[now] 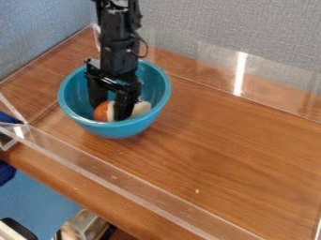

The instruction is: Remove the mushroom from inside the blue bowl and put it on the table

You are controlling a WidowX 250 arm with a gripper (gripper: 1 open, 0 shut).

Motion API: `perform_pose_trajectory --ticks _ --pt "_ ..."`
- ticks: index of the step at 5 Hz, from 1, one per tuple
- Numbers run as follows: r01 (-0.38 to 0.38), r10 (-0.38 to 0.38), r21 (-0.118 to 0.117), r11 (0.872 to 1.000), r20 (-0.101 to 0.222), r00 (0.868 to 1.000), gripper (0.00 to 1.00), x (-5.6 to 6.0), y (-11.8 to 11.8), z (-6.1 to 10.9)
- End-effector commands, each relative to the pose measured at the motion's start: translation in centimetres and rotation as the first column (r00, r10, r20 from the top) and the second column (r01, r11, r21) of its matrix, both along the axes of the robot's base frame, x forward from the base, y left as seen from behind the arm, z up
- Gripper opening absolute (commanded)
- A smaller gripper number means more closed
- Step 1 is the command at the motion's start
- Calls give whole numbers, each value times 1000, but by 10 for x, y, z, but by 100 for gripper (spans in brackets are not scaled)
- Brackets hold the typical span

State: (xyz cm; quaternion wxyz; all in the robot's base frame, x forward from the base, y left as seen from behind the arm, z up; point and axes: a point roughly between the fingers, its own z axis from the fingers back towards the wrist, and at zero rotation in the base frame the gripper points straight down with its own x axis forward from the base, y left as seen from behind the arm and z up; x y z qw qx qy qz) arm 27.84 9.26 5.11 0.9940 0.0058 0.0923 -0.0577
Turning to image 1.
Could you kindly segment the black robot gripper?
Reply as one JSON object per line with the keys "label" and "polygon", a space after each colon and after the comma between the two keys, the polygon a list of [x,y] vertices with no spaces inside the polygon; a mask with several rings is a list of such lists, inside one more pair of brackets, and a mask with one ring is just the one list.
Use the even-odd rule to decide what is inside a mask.
{"label": "black robot gripper", "polygon": [[102,41],[100,58],[86,60],[90,105],[96,108],[115,93],[114,120],[126,120],[140,97],[140,81],[136,76],[139,42],[136,40]]}

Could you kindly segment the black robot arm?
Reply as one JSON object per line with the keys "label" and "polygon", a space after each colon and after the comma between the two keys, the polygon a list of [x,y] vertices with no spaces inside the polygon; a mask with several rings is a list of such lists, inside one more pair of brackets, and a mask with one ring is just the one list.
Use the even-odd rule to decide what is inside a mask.
{"label": "black robot arm", "polygon": [[114,120],[131,116],[140,96],[142,83],[136,76],[142,14],[138,0],[91,0],[96,7],[100,33],[100,59],[86,61],[90,105],[96,108],[114,93]]}

